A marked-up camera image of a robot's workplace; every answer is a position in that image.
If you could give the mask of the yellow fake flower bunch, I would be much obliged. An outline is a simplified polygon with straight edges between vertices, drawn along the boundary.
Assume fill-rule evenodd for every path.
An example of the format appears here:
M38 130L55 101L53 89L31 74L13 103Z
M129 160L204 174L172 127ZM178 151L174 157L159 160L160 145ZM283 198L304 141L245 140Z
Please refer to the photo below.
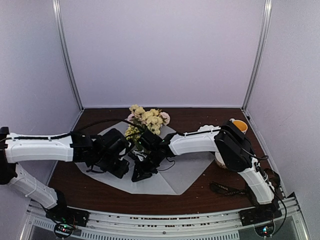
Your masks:
M136 127L132 124L129 124L125 131L125 138L128 141L133 142L138 151L142 151L144 149L143 146L140 144L140 137L145 132L145 130L145 125L140 125L139 127Z

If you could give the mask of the white wrapping paper sheet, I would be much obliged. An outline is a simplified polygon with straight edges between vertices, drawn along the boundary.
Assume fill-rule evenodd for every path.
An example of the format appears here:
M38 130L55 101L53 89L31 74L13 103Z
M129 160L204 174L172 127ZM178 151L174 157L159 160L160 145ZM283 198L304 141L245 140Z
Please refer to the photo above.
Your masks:
M215 157L210 152L196 152L164 159L157 174L138 182L132 182L134 161L127 156L125 159L129 161L129 171L123 178L117 178L109 172L87 172L89 168L83 162L76 166L84 175L95 183L102 183L104 187L113 187L130 194L179 196L203 175Z

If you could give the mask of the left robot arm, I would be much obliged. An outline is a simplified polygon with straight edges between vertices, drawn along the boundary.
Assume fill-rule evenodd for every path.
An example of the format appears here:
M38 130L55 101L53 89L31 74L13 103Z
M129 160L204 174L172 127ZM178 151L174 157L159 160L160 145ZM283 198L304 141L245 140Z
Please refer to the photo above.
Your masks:
M117 129L103 135L89 135L71 131L61 135L20 135L0 129L0 183L11 185L26 197L40 203L61 222L72 218L64 194L46 186L29 174L20 162L60 161L84 163L90 169L98 167L121 179L129 171L124 156L134 144Z

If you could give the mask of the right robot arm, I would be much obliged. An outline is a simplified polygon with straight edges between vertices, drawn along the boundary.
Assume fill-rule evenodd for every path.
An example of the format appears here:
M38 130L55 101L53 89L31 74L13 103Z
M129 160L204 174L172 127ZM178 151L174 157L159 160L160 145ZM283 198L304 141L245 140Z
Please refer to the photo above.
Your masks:
M278 209L276 191L268 174L260 165L250 140L232 121L220 127L205 125L191 133L169 133L164 138L144 132L138 139L148 154L143 160L136 160L131 180L133 182L150 178L158 172L165 158L183 154L211 152L222 159L228 170L238 173L246 182L259 206L256 216L268 220Z

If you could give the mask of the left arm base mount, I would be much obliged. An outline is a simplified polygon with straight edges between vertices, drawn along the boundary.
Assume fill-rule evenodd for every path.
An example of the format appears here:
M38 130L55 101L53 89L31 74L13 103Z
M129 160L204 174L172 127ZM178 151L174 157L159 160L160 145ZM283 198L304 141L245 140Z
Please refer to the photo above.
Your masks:
M54 223L53 233L58 239L70 237L78 227L86 227L90 213L86 210L68 207L64 202L58 202L52 208L45 208L46 218Z

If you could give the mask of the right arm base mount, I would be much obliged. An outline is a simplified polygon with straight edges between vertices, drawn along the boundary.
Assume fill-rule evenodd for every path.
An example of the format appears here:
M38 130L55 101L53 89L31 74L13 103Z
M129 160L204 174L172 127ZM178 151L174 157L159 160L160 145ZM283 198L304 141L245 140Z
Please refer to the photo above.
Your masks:
M281 216L282 211L278 203L259 205L239 212L242 226L253 225L255 233L264 239L276 233L275 219Z

